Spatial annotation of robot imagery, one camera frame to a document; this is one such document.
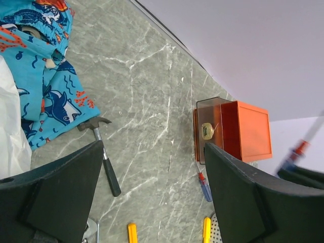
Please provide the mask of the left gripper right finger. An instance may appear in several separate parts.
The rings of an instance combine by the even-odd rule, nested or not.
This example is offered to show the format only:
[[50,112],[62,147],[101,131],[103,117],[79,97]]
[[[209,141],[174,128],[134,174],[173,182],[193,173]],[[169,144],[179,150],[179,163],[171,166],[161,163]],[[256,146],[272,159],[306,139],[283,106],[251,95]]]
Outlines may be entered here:
[[212,143],[204,156],[223,242],[323,242],[323,190],[270,175]]

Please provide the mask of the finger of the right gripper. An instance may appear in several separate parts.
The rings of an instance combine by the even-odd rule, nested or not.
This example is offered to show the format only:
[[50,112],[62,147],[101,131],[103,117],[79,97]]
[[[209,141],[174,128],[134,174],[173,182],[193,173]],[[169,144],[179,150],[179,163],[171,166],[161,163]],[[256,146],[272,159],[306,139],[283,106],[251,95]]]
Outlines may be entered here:
[[324,175],[317,171],[308,170],[298,166],[289,166],[284,169],[279,169],[277,175],[281,179],[292,183],[321,190],[324,189]]

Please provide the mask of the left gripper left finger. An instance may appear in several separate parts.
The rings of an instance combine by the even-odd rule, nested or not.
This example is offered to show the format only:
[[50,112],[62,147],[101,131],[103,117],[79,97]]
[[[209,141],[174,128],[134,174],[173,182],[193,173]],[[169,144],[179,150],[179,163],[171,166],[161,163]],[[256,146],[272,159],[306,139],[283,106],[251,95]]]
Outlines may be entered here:
[[103,143],[1,179],[1,242],[28,242],[40,231],[81,242],[103,161]]

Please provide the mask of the red blue screwdriver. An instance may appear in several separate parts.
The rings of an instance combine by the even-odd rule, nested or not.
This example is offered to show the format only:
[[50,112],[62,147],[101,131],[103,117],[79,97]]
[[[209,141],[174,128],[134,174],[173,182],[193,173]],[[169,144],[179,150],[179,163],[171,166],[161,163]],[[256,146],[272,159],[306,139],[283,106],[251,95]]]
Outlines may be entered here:
[[290,150],[288,156],[283,160],[276,175],[279,176],[280,172],[293,171],[297,166],[297,161],[304,156],[304,152],[309,147],[311,140],[318,133],[323,126],[323,110],[318,118],[307,131],[306,135],[297,143],[297,145]]
[[198,179],[199,179],[199,183],[200,183],[202,192],[204,194],[205,200],[208,201],[208,202],[212,202],[213,199],[212,199],[212,195],[211,195],[211,190],[210,190],[209,184],[208,184],[206,178],[204,177],[203,173],[200,171],[197,162],[195,162],[195,165],[197,167]]

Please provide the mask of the yellow slim screwdriver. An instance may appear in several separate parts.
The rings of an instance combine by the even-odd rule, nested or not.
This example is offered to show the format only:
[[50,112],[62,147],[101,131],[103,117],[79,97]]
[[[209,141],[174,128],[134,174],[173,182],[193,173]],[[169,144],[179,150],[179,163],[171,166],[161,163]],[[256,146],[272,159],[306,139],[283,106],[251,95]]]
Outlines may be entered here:
[[129,243],[138,243],[137,226],[135,223],[128,224]]

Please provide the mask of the white plastic basket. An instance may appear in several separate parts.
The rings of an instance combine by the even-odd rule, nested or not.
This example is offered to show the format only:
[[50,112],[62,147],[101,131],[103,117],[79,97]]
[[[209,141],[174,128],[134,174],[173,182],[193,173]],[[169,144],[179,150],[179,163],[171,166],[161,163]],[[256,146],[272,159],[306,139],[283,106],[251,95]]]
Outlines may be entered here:
[[210,243],[223,243],[221,233],[220,233],[219,223],[215,213],[211,217]]

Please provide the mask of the yellow screwdriver beside basket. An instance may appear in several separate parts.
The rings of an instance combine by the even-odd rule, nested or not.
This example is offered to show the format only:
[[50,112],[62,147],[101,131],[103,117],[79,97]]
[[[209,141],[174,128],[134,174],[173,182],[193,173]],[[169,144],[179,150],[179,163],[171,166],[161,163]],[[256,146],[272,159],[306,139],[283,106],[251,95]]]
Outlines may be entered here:
[[211,218],[204,218],[204,226],[203,226],[203,243],[209,243],[211,238]]

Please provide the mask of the white plastic bag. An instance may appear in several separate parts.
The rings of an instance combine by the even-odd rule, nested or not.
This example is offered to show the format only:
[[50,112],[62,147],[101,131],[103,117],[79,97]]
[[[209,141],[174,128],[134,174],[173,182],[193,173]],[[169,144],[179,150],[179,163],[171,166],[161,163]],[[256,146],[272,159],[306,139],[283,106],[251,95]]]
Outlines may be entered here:
[[1,57],[1,179],[30,170],[32,151],[21,127],[20,98]]

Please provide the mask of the orange drawer cabinet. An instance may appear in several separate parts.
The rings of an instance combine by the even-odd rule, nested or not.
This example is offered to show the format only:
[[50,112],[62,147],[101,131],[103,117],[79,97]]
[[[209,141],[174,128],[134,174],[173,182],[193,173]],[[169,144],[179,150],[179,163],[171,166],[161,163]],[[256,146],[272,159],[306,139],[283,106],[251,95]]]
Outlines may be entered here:
[[[224,148],[246,163],[272,158],[268,111],[241,101],[222,105]],[[197,113],[193,110],[195,159],[198,162]]]

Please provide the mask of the turquoise shark print cloth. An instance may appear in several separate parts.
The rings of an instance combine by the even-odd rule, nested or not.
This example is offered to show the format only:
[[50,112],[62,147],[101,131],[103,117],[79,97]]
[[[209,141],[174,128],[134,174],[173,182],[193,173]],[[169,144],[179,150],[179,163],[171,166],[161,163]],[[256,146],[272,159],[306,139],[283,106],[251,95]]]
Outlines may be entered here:
[[73,18],[66,1],[1,1],[1,56],[33,150],[100,113],[65,58]]

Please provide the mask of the black handled hammer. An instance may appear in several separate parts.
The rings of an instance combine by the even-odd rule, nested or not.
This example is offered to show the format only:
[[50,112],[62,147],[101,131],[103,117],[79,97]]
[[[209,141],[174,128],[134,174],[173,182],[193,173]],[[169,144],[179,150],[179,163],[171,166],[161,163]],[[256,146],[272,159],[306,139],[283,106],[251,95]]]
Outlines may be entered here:
[[[83,130],[86,130],[86,129],[90,129],[93,131],[97,141],[103,141],[102,136],[100,134],[100,130],[99,130],[100,123],[110,124],[110,123],[112,123],[112,121],[110,121],[106,118],[97,116],[97,117],[93,117],[83,123],[80,123],[77,126],[77,128],[80,132]],[[107,177],[107,180],[108,180],[108,183],[110,186],[111,193],[114,197],[118,197],[122,193],[122,191],[120,189],[117,177],[115,175],[111,161],[107,155],[105,147],[103,147],[103,166],[104,166],[106,177]]]

